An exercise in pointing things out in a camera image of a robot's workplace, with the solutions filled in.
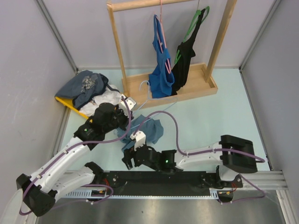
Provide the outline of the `grey-blue tank top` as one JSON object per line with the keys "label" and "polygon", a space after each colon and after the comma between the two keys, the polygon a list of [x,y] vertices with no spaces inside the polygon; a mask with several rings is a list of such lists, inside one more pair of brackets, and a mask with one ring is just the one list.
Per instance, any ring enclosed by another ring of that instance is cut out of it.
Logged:
{"label": "grey-blue tank top", "polygon": [[[144,120],[145,116],[143,115],[131,119],[130,130],[127,132],[124,138],[119,140],[123,143],[123,146],[121,148],[122,152],[126,151],[127,149],[134,148],[135,141],[131,140],[130,136],[135,132],[135,130]],[[151,144],[156,144],[164,134],[164,128],[159,119],[147,119],[138,129],[138,131],[143,132],[146,135],[146,142],[149,142]]]}

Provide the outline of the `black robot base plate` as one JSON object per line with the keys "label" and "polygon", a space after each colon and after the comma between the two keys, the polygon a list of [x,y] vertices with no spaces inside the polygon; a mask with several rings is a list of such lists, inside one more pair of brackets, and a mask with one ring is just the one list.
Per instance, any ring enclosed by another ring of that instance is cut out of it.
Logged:
{"label": "black robot base plate", "polygon": [[210,190],[240,189],[240,175],[232,181],[221,181],[218,172],[182,171],[166,174],[156,171],[105,171],[104,183],[114,196],[124,198],[200,198],[212,196]]}

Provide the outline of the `light blue wire hanger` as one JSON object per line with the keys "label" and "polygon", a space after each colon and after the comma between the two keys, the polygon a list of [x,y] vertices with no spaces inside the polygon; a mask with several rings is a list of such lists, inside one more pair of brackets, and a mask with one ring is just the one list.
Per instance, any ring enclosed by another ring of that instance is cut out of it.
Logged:
{"label": "light blue wire hanger", "polygon": [[167,112],[178,102],[178,97],[176,96],[170,98],[153,98],[148,80],[128,81],[128,93],[136,102],[136,106],[133,111],[134,115],[141,114],[140,111],[143,109],[166,105],[165,108],[158,109],[157,112],[151,115],[149,119],[153,119],[162,112]]}

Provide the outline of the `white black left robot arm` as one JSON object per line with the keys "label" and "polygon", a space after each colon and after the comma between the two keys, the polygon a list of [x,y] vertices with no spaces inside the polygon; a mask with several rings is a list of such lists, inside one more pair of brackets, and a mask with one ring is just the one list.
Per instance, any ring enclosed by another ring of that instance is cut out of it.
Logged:
{"label": "white black left robot arm", "polygon": [[68,168],[92,151],[98,144],[106,143],[105,135],[120,128],[127,132],[133,119],[136,102],[122,99],[119,104],[102,103],[84,124],[73,134],[67,145],[45,165],[31,175],[21,174],[16,179],[18,189],[23,191],[23,203],[28,212],[37,217],[45,215],[64,195],[85,185],[99,186],[103,182],[103,170],[94,162],[85,164],[79,171],[68,174]]}

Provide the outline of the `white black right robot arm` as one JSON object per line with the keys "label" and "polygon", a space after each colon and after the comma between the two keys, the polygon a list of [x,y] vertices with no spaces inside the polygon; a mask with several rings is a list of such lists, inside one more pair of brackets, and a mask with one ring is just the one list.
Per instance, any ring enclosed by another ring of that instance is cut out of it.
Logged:
{"label": "white black right robot arm", "polygon": [[143,132],[130,136],[131,144],[123,151],[122,162],[127,169],[141,165],[154,171],[175,173],[197,165],[216,165],[215,181],[220,187],[227,187],[238,174],[257,172],[260,159],[255,156],[253,142],[232,135],[222,135],[220,141],[199,150],[156,151],[146,144]]}

